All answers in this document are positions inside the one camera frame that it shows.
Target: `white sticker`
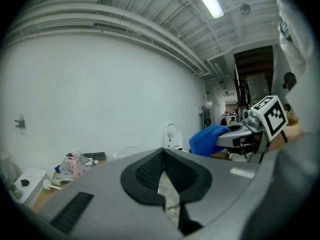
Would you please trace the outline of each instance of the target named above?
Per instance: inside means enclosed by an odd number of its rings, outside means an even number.
[[[233,167],[230,170],[230,173],[241,176],[241,177],[249,178],[249,179],[253,179],[255,176],[254,172],[246,171],[246,170],[236,168],[236,167]]]

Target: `ceiling light fixture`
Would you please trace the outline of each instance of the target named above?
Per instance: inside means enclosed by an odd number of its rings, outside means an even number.
[[[217,0],[202,0],[214,19],[221,18],[224,12]]]
[[[223,90],[226,90],[226,89],[227,89],[226,84],[225,84],[224,81],[220,81],[219,84],[221,85],[221,88],[222,88]]]

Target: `white fiducial cube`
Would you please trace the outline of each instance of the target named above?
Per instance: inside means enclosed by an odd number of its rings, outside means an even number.
[[[278,96],[267,96],[251,107],[252,115],[258,117],[272,141],[288,124],[286,112]]]

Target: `ceiling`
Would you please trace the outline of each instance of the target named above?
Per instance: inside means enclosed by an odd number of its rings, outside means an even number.
[[[58,32],[116,35],[167,53],[214,83],[234,78],[235,53],[276,44],[280,20],[276,0],[218,2],[224,16],[213,19],[201,0],[30,0],[7,43]],[[242,4],[249,15],[240,13]]]

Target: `table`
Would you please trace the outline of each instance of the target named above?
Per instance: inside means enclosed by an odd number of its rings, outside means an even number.
[[[107,162],[106,159],[100,160],[99,164],[96,165],[96,166],[102,165],[102,164],[104,164],[106,162]],[[69,184],[69,183],[66,182],[66,183],[61,183],[61,185],[55,185],[55,184],[52,184],[52,185],[60,187],[60,188],[63,188],[67,184]],[[51,190],[43,189],[42,192],[40,193],[38,199],[36,200],[36,202],[34,204],[33,211],[37,213],[45,205],[45,203],[48,202],[48,200],[58,191],[60,191],[60,190],[54,189],[54,188],[51,188]]]

